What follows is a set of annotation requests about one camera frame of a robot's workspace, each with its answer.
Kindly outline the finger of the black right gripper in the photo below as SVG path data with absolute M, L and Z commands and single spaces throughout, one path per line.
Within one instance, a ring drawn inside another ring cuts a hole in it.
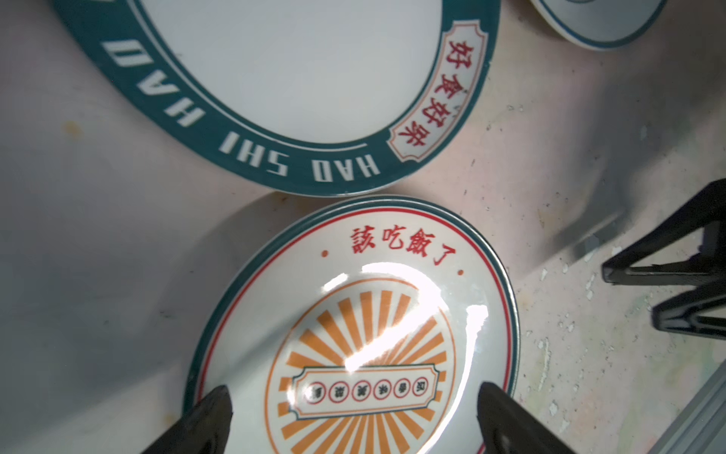
M 725 318 L 705 312 L 725 308 L 725 281 L 704 284 L 676 295 L 652 309 L 652 326 L 659 331 L 725 340 Z
M 725 181 L 709 183 L 601 266 L 620 286 L 700 286 L 725 278 Z

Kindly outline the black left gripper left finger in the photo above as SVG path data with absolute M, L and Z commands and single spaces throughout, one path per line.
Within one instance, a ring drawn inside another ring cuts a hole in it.
M 217 386 L 143 454 L 215 454 L 227 446 L 233 418 L 229 389 Z

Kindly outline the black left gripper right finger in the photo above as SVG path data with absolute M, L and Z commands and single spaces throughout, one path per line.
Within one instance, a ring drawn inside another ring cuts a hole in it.
M 480 385 L 478 423 L 483 453 L 574 453 L 493 382 Z

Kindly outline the orange sunburst plate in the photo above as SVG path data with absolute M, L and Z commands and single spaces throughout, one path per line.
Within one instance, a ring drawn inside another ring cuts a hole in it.
M 520 323 L 486 238 L 368 196 L 272 239 L 202 331 L 183 408 L 229 390 L 231 453 L 480 453 L 478 390 L 516 385 Z

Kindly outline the green rim plate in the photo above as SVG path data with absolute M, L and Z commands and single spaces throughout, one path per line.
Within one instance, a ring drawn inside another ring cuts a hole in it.
M 129 102 L 201 157 L 311 196 L 435 159 L 470 115 L 497 1 L 57 1 Z

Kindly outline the floral table mat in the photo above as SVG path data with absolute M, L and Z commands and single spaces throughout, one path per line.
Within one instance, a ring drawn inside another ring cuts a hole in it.
M 503 4 L 489 79 L 448 150 L 393 187 L 474 224 L 507 266 L 517 400 L 580 453 L 645 453 L 725 345 L 656 331 L 666 287 L 601 264 L 725 175 L 725 5 L 671 1 L 628 47 Z M 104 79 L 45 1 L 1 5 L 1 449 L 137 453 L 179 418 L 237 271 L 326 206 L 180 145 Z

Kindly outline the white plate grey emblem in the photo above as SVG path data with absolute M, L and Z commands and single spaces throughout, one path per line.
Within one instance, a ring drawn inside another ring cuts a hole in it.
M 546 22 L 567 41 L 595 51 L 629 45 L 648 31 L 666 0 L 532 0 Z

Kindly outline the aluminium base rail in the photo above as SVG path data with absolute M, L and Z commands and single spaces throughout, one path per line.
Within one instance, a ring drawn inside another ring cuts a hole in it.
M 725 450 L 723 362 L 650 449 L 650 454 L 724 454 Z

